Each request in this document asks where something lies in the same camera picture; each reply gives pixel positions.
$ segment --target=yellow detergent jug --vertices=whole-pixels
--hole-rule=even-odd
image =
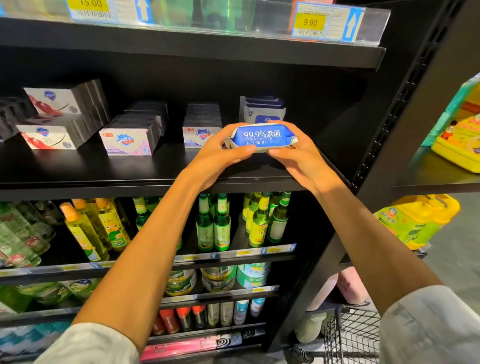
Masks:
[[[432,150],[466,170],[480,173],[480,114],[452,120],[437,137]]]
[[[428,204],[433,209],[432,220],[419,232],[417,240],[406,246],[412,250],[425,245],[444,225],[448,224],[460,211],[460,203],[447,194],[428,194]]]
[[[428,204],[428,198],[420,195],[402,197],[393,206],[385,207],[375,215],[401,242],[406,244],[418,239],[420,231],[431,222],[432,213],[433,209]]]

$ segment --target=black wire mesh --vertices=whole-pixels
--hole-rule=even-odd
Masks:
[[[325,325],[324,362],[379,363],[379,325],[380,316],[376,312],[355,309],[342,313],[338,311]]]

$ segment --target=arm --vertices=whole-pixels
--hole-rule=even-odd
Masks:
[[[142,352],[195,198],[227,166],[248,158],[256,150],[255,146],[221,148],[223,137],[230,136],[239,125],[231,124],[211,137],[180,173],[144,227],[83,305],[73,325],[93,322],[108,326],[128,337]]]
[[[269,154],[315,195],[378,312],[382,315],[410,292],[442,285],[435,273],[352,194],[322,159],[313,141],[295,125],[280,123],[287,125],[299,141],[293,148],[270,149]]]

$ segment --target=barcode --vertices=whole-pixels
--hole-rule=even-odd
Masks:
[[[324,31],[323,30],[315,30],[315,29],[298,29],[298,36],[305,36],[309,38],[323,38]]]
[[[96,12],[93,10],[72,10],[72,18],[111,20],[109,12]]]

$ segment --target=sleeve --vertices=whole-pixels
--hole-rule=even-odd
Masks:
[[[380,345],[381,363],[476,363],[480,317],[446,286],[421,288],[385,312]]]
[[[133,364],[139,362],[135,345],[107,326],[82,323],[70,326],[35,364]]]

